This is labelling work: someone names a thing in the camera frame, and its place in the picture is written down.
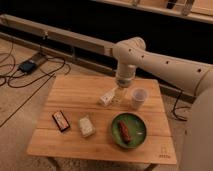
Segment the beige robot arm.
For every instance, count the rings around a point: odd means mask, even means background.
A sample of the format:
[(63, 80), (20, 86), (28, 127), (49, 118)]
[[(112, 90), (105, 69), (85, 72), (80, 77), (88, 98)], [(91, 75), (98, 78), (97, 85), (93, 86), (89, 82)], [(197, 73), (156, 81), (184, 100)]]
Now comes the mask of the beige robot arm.
[(112, 54), (118, 60), (119, 87), (129, 87), (139, 67), (196, 97), (179, 171), (213, 171), (213, 64), (148, 52), (140, 37), (114, 44)]

